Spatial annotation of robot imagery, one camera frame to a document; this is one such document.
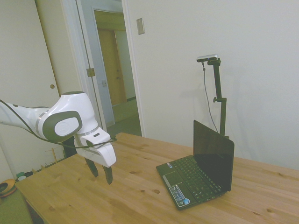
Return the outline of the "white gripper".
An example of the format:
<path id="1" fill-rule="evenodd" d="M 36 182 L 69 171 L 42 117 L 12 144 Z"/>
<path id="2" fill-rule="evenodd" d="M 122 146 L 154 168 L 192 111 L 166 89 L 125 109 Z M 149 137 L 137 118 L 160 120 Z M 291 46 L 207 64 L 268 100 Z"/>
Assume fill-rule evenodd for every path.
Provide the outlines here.
<path id="1" fill-rule="evenodd" d="M 77 153 L 85 157 L 85 161 L 94 177 L 99 175 L 95 163 L 102 165 L 107 183 L 113 182 L 112 165 L 116 162 L 116 155 L 111 143 L 107 143 L 99 148 L 77 148 Z"/>

